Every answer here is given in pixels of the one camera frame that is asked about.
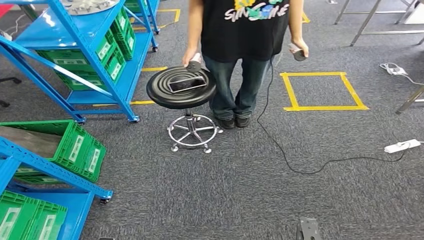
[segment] controller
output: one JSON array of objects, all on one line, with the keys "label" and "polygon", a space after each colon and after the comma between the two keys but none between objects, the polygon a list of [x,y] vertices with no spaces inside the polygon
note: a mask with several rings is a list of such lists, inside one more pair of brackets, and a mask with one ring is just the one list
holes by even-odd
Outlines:
[{"label": "controller", "polygon": [[303,50],[301,50],[300,48],[298,48],[298,46],[296,46],[293,43],[290,43],[288,45],[288,48],[290,49],[290,51],[293,53],[294,55],[294,59],[296,61],[302,62],[305,61],[307,59],[307,57],[305,57],[305,53]]},{"label": "controller", "polygon": [[188,62],[188,65],[185,67],[185,69],[191,73],[196,73],[202,69],[200,53],[196,53],[194,55],[194,57]]}]

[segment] person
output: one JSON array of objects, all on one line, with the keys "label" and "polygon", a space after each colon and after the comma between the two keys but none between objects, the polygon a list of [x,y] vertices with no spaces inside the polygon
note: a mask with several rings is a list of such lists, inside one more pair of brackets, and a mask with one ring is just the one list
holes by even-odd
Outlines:
[{"label": "person", "polygon": [[[291,42],[309,49],[302,36],[304,0],[189,0],[188,44],[182,63],[198,52],[216,80],[209,106],[225,129],[245,128],[255,110],[257,94],[273,57],[282,50],[289,26]],[[234,99],[230,79],[242,59],[241,87]]]}]

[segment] graphic print on t-shirt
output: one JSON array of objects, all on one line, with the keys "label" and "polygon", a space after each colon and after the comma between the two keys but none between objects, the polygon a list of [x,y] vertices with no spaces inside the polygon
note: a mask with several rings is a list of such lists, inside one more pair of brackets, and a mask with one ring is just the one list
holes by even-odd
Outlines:
[{"label": "graphic print on t-shirt", "polygon": [[248,18],[256,21],[280,17],[289,9],[289,4],[277,5],[282,2],[283,0],[234,0],[234,8],[225,12],[225,20],[235,22]]}]

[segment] chrome stool base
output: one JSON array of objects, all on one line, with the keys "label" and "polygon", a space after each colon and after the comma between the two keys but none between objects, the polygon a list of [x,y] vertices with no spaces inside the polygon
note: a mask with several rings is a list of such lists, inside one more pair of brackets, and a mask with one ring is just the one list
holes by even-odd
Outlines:
[{"label": "chrome stool base", "polygon": [[[212,141],[212,139],[214,139],[217,134],[221,134],[224,131],[222,129],[220,129],[219,126],[216,126],[214,121],[212,121],[212,119],[210,119],[209,117],[203,116],[203,115],[192,114],[190,109],[185,109],[184,111],[185,111],[185,115],[177,118],[167,128],[170,138],[175,142],[174,145],[171,147],[171,151],[172,152],[178,151],[178,149],[179,149],[178,146],[186,146],[186,147],[204,146],[203,152],[206,153],[206,154],[211,153],[212,149],[209,148],[208,143],[210,141]],[[210,126],[197,128],[196,123],[199,122],[202,119],[208,120],[209,123],[210,123]],[[178,122],[183,121],[183,120],[186,121],[187,126],[181,126],[181,125],[177,124]],[[173,136],[173,130],[174,129],[181,129],[181,130],[186,131],[187,133],[185,133],[179,139],[176,139]],[[212,130],[213,134],[209,139],[203,140],[202,137],[199,135],[199,132],[208,131],[208,130]],[[195,137],[199,141],[199,143],[196,143],[196,144],[184,143],[183,140],[186,139],[188,136]]]}]

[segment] blue shelf frame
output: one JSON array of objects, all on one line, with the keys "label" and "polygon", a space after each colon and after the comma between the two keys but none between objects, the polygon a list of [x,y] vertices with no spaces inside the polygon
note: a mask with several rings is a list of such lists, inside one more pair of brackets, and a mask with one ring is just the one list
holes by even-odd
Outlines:
[{"label": "blue shelf frame", "polygon": [[[31,166],[74,188],[37,189],[15,183],[12,178],[21,164]],[[103,189],[3,137],[0,137],[0,176],[0,193],[7,189],[68,208],[58,240],[78,240],[94,198],[108,202],[113,196],[113,191]]]},{"label": "blue shelf frame", "polygon": [[[84,114],[125,114],[129,122],[140,120],[130,106],[141,68],[146,59],[149,46],[155,52],[158,48],[153,31],[149,25],[148,12],[152,14],[152,5],[148,1],[147,9],[141,7],[141,20],[136,21],[144,25],[146,32],[136,33],[135,51],[133,60],[128,61],[120,80],[115,84],[108,72],[102,66],[95,50],[106,31],[110,28],[124,1],[119,1],[114,7],[90,15],[71,16],[67,13],[60,0],[0,0],[0,4],[48,4],[49,8],[38,17],[16,40],[9,41],[0,36],[0,53],[15,64],[41,90],[58,103],[78,123],[84,123]],[[129,15],[134,13],[125,10]],[[104,82],[107,91],[91,84],[72,72],[52,63],[30,50],[34,49],[75,49],[82,51],[99,78]],[[45,66],[56,70],[92,90],[71,91],[68,97],[61,96],[41,75],[34,70],[22,54],[35,59]],[[74,105],[116,104],[118,109],[90,109],[78,110]]]},{"label": "blue shelf frame", "polygon": [[[137,1],[138,1],[138,5],[139,6],[142,6],[142,1],[143,0],[137,0]],[[161,29],[158,27],[158,23],[156,21],[156,15],[158,14],[158,9],[159,9],[159,1],[160,0],[147,0],[147,6],[148,6],[148,13],[147,13],[147,15],[149,17],[150,23],[153,26],[153,30],[154,30],[154,32],[156,34],[159,34],[159,32],[161,31]],[[135,12],[134,14],[137,17],[140,17],[140,18],[143,17],[143,13],[141,13],[141,12]]]}]

